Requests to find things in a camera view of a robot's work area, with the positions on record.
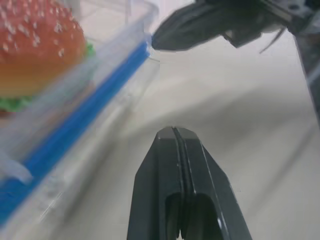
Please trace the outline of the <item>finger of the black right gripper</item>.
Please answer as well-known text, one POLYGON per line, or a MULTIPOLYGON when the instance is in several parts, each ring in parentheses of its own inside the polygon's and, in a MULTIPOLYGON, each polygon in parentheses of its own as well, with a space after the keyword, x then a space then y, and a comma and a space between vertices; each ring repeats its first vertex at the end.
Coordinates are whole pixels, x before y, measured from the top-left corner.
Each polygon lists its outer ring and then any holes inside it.
MULTIPOLYGON (((217 0, 201 0, 209 4, 217 0)), ((257 38, 263 32, 274 31, 278 24, 263 10, 258 0, 221 0, 225 5, 225 28, 219 36, 239 48, 257 38)))
POLYGON ((222 0, 198 1, 174 11, 157 28, 151 46, 155 50, 189 50, 218 37, 225 28, 222 0))

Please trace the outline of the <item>toy hamburger sesame bun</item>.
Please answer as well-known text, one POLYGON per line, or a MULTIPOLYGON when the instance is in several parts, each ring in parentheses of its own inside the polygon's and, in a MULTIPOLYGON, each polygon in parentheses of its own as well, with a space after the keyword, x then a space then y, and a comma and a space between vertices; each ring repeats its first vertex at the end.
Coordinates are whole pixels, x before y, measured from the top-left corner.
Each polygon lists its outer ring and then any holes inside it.
POLYGON ((64 0, 0 0, 0 119, 94 54, 64 0))

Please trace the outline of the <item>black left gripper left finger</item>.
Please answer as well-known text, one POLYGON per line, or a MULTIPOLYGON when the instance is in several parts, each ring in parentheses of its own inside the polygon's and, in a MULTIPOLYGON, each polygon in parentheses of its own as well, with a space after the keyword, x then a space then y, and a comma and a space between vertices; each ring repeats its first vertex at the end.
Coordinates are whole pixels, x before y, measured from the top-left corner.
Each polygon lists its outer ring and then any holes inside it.
POLYGON ((177 240, 184 187, 178 139, 161 129, 136 172, 127 240, 177 240))

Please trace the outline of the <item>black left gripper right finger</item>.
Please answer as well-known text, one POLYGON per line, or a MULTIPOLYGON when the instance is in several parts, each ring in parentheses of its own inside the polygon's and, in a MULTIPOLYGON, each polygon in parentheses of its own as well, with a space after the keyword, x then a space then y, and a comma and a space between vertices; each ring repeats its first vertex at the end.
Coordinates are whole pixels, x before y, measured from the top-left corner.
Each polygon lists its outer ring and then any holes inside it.
POLYGON ((174 128, 185 174, 183 240, 253 240, 230 181, 198 136, 174 128))

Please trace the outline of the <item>clear food container blue seal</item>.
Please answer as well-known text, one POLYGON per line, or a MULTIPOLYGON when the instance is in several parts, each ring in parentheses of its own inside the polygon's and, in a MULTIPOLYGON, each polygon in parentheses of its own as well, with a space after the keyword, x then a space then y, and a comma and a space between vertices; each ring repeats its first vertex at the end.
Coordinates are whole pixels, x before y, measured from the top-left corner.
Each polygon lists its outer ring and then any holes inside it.
POLYGON ((0 232, 59 224, 97 164, 98 135, 113 137, 157 69, 157 6, 94 4, 80 21, 90 56, 0 129, 0 164, 24 168, 22 177, 0 174, 0 232))

